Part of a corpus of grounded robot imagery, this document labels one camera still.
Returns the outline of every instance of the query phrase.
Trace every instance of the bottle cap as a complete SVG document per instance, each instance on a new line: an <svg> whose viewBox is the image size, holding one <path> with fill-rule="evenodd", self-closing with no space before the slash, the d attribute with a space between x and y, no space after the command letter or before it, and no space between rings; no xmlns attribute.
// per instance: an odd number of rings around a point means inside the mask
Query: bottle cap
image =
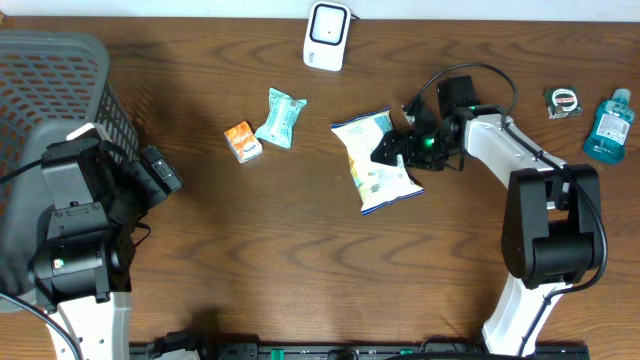
<svg viewBox="0 0 640 360"><path fill-rule="evenodd" d="M613 93L613 101L619 102L623 105L629 105L629 99L631 98L631 91L627 89L618 89Z"/></svg>

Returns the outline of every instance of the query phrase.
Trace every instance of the wood grain surface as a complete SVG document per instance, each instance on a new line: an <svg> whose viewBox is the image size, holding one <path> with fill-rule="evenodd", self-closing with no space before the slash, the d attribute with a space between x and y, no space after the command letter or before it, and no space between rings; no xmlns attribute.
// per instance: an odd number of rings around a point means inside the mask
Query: wood grain surface
<svg viewBox="0 0 640 360"><path fill-rule="evenodd" d="M482 61L520 88L513 117L546 150L599 171L609 267L598 286L565 296L541 340L584 341L593 359L640 358L640 129L617 166L581 150L596 107L619 87L639 109L640 27L635 24L369 21L352 23L344 68L302 62L306 21L18 18L16 29L79 31L102 40L110 80L144 143L175 164L184 187L146 221L138 249L131 340L190 324L277 342L416 342L477 338L507 270L500 252L506 191L477 160L465 171L410 173L425 194L370 216L329 127L407 103L436 71ZM484 102L509 87L468 69ZM548 87L575 85L584 114L549 120ZM290 150L238 164L222 135L268 114L270 87L309 101ZM435 90L426 92L437 107ZM45 326L0 316L0 357L53 358Z"/></svg>

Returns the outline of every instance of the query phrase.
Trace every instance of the bottle label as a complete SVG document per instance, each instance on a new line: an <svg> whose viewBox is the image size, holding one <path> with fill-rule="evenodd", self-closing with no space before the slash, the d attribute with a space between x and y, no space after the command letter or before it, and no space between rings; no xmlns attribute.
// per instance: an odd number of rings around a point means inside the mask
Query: bottle label
<svg viewBox="0 0 640 360"><path fill-rule="evenodd" d="M624 145L629 133L629 123L613 115L604 114L598 125L596 134Z"/></svg>

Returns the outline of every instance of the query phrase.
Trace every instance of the white snack package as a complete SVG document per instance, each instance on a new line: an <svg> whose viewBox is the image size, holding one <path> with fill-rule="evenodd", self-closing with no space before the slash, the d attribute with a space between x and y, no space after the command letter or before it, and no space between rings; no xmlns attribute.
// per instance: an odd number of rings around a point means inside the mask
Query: white snack package
<svg viewBox="0 0 640 360"><path fill-rule="evenodd" d="M256 131L256 137L289 149L293 125L305 105L307 100L295 100L274 88L269 89L269 117Z"/></svg>
<svg viewBox="0 0 640 360"><path fill-rule="evenodd" d="M371 161L371 153L391 129L388 106L380 112L331 125L331 131L347 147L351 175L362 198L362 215L424 192L409 178L402 155L398 155L395 167Z"/></svg>

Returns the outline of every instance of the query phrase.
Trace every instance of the small green and black container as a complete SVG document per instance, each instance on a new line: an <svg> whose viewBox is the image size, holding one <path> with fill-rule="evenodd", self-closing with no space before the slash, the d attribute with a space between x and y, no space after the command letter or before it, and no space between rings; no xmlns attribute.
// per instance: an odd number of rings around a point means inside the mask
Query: small green and black container
<svg viewBox="0 0 640 360"><path fill-rule="evenodd" d="M578 92L573 86L566 88L547 89L544 92L549 119L578 116L582 114L582 104L578 99Z"/></svg>

